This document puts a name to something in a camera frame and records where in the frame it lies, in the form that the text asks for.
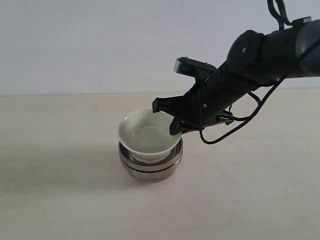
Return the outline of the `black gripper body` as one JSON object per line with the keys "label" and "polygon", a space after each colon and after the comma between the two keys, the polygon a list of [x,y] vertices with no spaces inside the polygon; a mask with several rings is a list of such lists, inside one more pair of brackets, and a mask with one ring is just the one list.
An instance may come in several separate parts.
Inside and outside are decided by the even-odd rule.
{"label": "black gripper body", "polygon": [[222,65],[208,77],[195,78],[195,84],[184,94],[187,116],[179,119],[187,124],[187,130],[212,126],[220,121],[226,108],[257,87]]}

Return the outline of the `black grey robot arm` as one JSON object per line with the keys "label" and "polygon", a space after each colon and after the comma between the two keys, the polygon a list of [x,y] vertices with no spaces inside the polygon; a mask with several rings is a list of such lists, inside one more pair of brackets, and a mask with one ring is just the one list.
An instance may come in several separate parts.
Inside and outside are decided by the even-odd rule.
{"label": "black grey robot arm", "polygon": [[281,77],[319,76],[320,49],[308,52],[319,38],[318,20],[297,20],[270,34],[245,31],[219,67],[179,57],[174,71],[193,77],[195,84],[181,96],[156,98],[152,110],[173,116],[171,135],[216,125],[229,106],[251,91],[273,86]]}

